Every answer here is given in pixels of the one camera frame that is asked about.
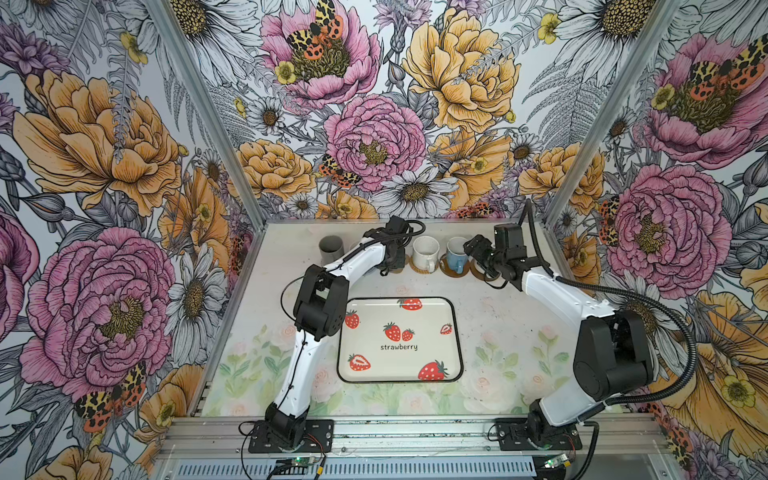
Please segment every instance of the strawberry tray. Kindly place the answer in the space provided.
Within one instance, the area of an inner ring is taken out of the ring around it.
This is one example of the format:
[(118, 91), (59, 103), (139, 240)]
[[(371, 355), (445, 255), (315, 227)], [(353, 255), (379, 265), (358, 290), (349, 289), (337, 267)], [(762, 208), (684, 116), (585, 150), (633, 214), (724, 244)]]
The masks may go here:
[(454, 382), (464, 372), (453, 305), (440, 296), (352, 299), (340, 335), (344, 382)]

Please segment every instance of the mug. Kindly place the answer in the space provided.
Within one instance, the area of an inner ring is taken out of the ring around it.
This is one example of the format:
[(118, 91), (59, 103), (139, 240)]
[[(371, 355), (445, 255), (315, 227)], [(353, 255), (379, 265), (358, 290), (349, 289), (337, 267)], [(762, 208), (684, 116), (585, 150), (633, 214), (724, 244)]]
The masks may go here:
[(461, 275), (464, 273), (464, 265), (467, 264), (469, 257), (464, 253), (464, 244), (468, 240), (464, 237), (453, 237), (448, 240), (448, 268)]
[(344, 255), (344, 243), (341, 237), (329, 235), (320, 239), (317, 245), (320, 248), (320, 258), (323, 259), (323, 265), (333, 263)]
[(440, 243), (432, 237), (422, 235), (413, 242), (413, 266), (430, 273), (437, 267)]

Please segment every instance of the woven coaster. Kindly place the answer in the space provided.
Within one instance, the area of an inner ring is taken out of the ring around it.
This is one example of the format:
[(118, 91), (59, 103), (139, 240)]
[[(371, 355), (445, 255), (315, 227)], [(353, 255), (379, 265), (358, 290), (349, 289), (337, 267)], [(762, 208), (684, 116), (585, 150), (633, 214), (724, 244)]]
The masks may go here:
[(411, 268), (413, 268), (414, 272), (421, 273), (422, 275), (429, 275), (430, 273), (434, 273), (434, 272), (429, 272), (427, 270), (422, 270), (422, 269), (418, 268), (416, 265), (413, 264), (413, 257), (411, 257), (410, 255), (406, 255), (406, 257), (408, 257), (408, 265), (410, 265)]
[(469, 273), (469, 268), (465, 268), (464, 272), (462, 273), (456, 273), (453, 270), (451, 270), (451, 267), (448, 266), (448, 254), (444, 253), (442, 254), (442, 257), (440, 257), (440, 271), (442, 271), (445, 275), (450, 276), (451, 278), (462, 278), (464, 275)]
[(472, 275), (475, 276), (476, 279), (480, 280), (481, 282), (492, 282), (500, 277), (500, 275), (496, 275), (493, 278), (485, 278), (485, 272), (481, 272), (478, 270), (478, 267), (475, 265), (475, 259), (472, 259), (472, 262), (469, 263), (469, 269), (472, 271)]

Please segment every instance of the white mug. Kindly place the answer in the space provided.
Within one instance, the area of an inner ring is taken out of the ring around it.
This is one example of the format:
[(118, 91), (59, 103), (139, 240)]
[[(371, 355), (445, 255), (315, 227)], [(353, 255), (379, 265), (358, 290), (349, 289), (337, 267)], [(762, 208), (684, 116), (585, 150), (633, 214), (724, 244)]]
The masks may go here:
[(437, 268), (440, 243), (432, 237), (422, 235), (413, 242), (413, 266), (430, 273)]

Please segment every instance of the white arm segment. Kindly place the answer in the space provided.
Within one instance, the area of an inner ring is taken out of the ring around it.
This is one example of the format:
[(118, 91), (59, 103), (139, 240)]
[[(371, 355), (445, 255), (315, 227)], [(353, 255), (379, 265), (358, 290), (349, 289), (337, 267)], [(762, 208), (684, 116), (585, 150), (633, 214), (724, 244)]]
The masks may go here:
[[(578, 335), (581, 321), (587, 317), (614, 314), (614, 308), (607, 300), (598, 302), (580, 289), (556, 281), (540, 266), (523, 275), (523, 291), (566, 322), (574, 335)], [(581, 389), (575, 377), (571, 377), (557, 391), (544, 397), (539, 405), (550, 425), (561, 426), (573, 422), (598, 403)]]
[[(370, 238), (363, 237), (358, 244), (356, 244), (351, 250), (356, 249), (359, 245), (370, 241)], [(325, 265), (326, 271), (335, 276), (344, 276), (349, 281), (351, 287), (357, 280), (360, 279), (366, 272), (384, 260), (384, 253), (386, 248), (381, 243), (374, 243), (365, 250), (357, 253), (354, 257), (345, 262), (338, 270), (336, 269), (342, 262), (343, 258), (339, 258), (333, 263)], [(317, 372), (317, 366), (320, 360), (323, 359), (326, 352), (326, 347), (330, 341), (330, 337), (323, 337), (320, 341), (316, 341), (312, 335), (306, 335), (306, 331), (296, 332), (296, 340), (293, 344), (293, 355), (290, 359), (290, 365), (286, 372), (286, 378), (283, 380), (283, 388), (280, 389), (280, 393), (275, 398), (275, 403), (278, 405), (278, 409), (286, 415), (294, 415), (298, 417), (304, 413), (307, 407), (310, 406), (310, 393), (312, 392), (312, 384), (315, 379), (315, 373)], [(302, 342), (306, 341), (304, 349), (301, 349)]]

